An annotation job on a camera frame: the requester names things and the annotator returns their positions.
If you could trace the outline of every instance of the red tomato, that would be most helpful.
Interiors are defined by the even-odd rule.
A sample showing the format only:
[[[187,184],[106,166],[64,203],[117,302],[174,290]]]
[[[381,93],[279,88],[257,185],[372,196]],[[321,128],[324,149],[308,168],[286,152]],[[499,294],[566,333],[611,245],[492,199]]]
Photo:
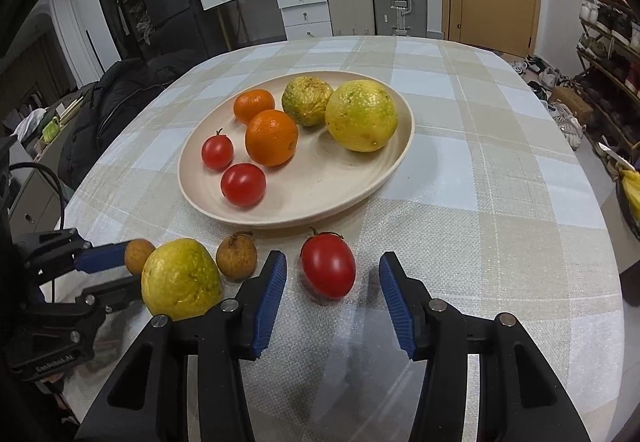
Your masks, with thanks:
[[[302,246],[302,269],[311,286],[323,296],[340,299],[356,279],[356,262],[339,234],[321,232]]]
[[[220,181],[222,194],[239,207],[257,204],[266,187],[264,173],[254,164],[235,164],[225,171]]]
[[[231,164],[234,157],[234,145],[228,136],[220,135],[221,131],[209,137],[200,151],[202,161],[209,169],[222,169]]]

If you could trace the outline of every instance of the checkered tablecloth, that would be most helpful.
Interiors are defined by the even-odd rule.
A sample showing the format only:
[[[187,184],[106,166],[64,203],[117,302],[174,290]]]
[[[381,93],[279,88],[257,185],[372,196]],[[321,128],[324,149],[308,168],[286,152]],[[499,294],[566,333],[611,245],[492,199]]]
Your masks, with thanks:
[[[514,313],[591,439],[604,440],[623,361],[622,299],[607,229],[556,124],[491,52],[420,38],[336,37],[212,58],[114,141],[67,207],[66,226],[94,244],[143,237],[159,245],[190,236],[214,253],[232,231],[182,197],[176,173],[185,139],[243,88],[325,69],[372,76],[401,92],[415,115],[415,137],[381,190],[315,224],[341,232],[354,251],[356,283],[345,299],[319,304],[303,289],[298,255],[308,228],[256,231],[259,266],[271,248],[289,265],[271,344],[257,362],[242,364],[256,440],[407,440],[424,365],[400,350],[380,292],[377,266],[386,250],[431,295],[463,313]],[[69,274],[58,280],[57,295],[71,299],[124,274]],[[227,284],[225,296],[237,288]],[[80,418],[149,317],[132,306],[105,324],[96,358],[66,384]],[[476,439],[477,411],[478,359],[470,358],[465,440]]]

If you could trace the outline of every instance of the round plate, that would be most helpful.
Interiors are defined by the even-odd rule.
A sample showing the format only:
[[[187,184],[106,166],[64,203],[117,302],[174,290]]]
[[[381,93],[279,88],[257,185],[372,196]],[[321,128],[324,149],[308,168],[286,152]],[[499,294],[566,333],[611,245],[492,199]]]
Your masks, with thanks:
[[[281,110],[285,86],[298,76],[315,76],[334,89],[346,81],[371,79],[352,72],[320,70],[270,79],[254,88],[270,91]],[[222,102],[191,133],[178,163],[178,184],[188,202],[220,222],[252,228],[282,228],[326,218],[360,202],[378,189],[402,162],[414,136],[414,114],[404,98],[385,85],[396,104],[398,129],[384,148],[373,153],[344,149],[326,127],[298,127],[298,145],[291,161],[262,167],[267,177],[264,198],[254,207],[238,208],[222,196],[223,172],[202,163],[203,143],[222,128],[234,144],[233,164],[252,162],[244,149],[246,126],[234,117],[234,100]]]

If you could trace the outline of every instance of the orange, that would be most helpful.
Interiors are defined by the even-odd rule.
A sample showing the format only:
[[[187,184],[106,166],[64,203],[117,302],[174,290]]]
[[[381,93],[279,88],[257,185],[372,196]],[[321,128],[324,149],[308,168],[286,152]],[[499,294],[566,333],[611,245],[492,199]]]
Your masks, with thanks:
[[[279,166],[296,151],[298,127],[280,110],[260,112],[246,127],[244,146],[252,160],[267,167]]]
[[[273,110],[276,101],[267,90],[249,90],[236,97],[234,101],[234,115],[243,124],[249,124],[256,115],[264,110]]]

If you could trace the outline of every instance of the silver bolt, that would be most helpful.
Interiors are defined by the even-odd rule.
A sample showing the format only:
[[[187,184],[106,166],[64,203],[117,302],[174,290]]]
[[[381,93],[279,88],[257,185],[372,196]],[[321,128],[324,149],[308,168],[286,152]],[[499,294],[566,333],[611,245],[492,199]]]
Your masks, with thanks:
[[[164,314],[158,314],[157,316],[153,316],[151,318],[151,326],[153,328],[161,328],[166,324],[168,320],[169,318]]]
[[[513,314],[509,314],[508,312],[504,312],[500,314],[500,323],[502,323],[506,327],[513,327],[517,323],[516,317]]]
[[[429,308],[434,312],[444,312],[447,309],[447,302],[441,299],[432,299],[429,301]]]
[[[233,312],[236,310],[240,304],[235,299],[225,299],[221,304],[220,308],[222,308],[223,312]]]

